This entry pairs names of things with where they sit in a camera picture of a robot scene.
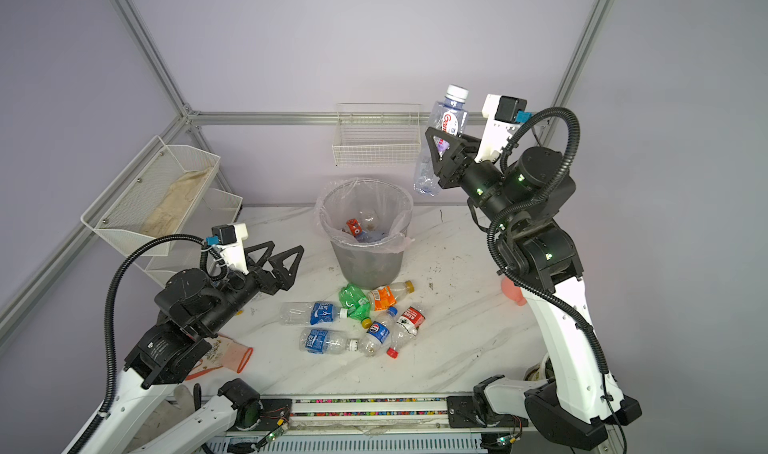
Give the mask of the red cap round bottle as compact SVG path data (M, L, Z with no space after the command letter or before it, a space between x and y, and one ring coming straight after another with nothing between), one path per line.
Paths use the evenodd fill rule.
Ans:
M374 211L361 210L356 217L345 222L342 230L359 242L369 242L379 224L379 217Z

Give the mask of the pepsi label plastic bottle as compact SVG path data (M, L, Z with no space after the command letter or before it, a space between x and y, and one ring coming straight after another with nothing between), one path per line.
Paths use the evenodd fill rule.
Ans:
M397 308L392 306L374 317L360 344L364 356L373 357L389 345L397 315Z

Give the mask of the colourful label water bottle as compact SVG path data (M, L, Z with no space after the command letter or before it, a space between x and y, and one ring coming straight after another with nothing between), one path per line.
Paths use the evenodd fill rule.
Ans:
M359 243L372 244L381 242L382 240L386 239L387 236L388 233L386 231L363 231L356 237L356 240Z

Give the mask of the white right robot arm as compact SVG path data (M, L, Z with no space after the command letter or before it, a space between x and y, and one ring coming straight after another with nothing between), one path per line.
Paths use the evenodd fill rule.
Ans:
M475 388L477 416L527 419L547 440L590 451L642 414L610 371L590 320L583 266L575 242L554 217L573 195L570 168L581 129L568 110L540 112L483 157L481 140L435 128L425 142L439 184L461 189L483 231L498 274L519 288L541 330L554 369L526 383L504 376Z

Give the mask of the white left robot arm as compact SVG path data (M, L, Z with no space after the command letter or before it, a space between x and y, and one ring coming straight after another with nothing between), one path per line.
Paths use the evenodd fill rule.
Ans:
M117 369L114 310L120 283L128 268L154 247L172 241L188 241L201 247L200 265L171 277L155 296L164 318L150 328L125 359L123 371ZM93 447L98 434L106 433L106 422L115 417L113 405L123 397L121 387L137 387L151 400L159 400L157 386L181 384L194 365L212 349L209 343L257 294L270 296L287 291L295 283L304 254L296 246L275 254L269 241L250 248L239 244L211 245L207 240L173 234L152 240L130 254L114 274L106 295L104 341L106 350L106 391L90 422L67 448L81 453Z

